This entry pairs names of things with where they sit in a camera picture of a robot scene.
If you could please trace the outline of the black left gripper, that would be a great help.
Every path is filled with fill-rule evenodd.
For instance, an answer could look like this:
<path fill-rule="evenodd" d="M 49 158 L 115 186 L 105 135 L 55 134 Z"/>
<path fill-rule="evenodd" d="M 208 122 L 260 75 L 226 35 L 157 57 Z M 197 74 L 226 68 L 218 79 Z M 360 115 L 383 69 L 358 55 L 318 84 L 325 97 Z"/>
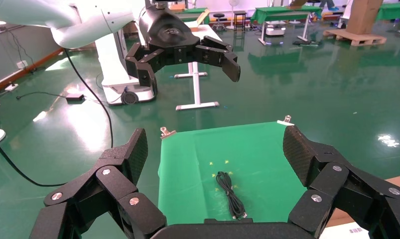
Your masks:
<path fill-rule="evenodd" d="M 193 62 L 194 56 L 196 62 L 222 68 L 232 82 L 240 80 L 241 67 L 232 46 L 210 36 L 200 40 L 169 9 L 147 7 L 139 27 L 145 46 L 139 42 L 132 45 L 125 57 L 127 73 L 137 78 L 140 86 L 150 87 L 154 96 L 158 93 L 155 73 L 165 63 Z"/>

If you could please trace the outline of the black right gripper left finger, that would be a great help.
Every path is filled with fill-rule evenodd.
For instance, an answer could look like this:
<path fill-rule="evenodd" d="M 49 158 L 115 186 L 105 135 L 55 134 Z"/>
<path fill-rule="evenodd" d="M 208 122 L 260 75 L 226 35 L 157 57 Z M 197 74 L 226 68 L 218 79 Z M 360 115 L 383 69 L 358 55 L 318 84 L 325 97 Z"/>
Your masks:
<path fill-rule="evenodd" d="M 109 214 L 129 239 L 149 239 L 166 226 L 165 215 L 137 183 L 148 156 L 146 132 L 105 150 L 86 173 L 49 193 L 31 231 L 32 239 L 80 239 Z"/>

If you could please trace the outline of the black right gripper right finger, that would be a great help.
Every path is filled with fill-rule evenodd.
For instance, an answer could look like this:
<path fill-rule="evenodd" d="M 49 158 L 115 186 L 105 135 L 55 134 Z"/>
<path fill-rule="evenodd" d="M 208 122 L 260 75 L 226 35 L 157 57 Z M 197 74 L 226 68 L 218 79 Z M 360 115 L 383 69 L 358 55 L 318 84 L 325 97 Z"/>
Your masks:
<path fill-rule="evenodd" d="M 400 239 L 400 186 L 353 166 L 333 146 L 287 126 L 283 153 L 306 191 L 288 222 L 319 238 L 336 209 L 372 239 Z"/>

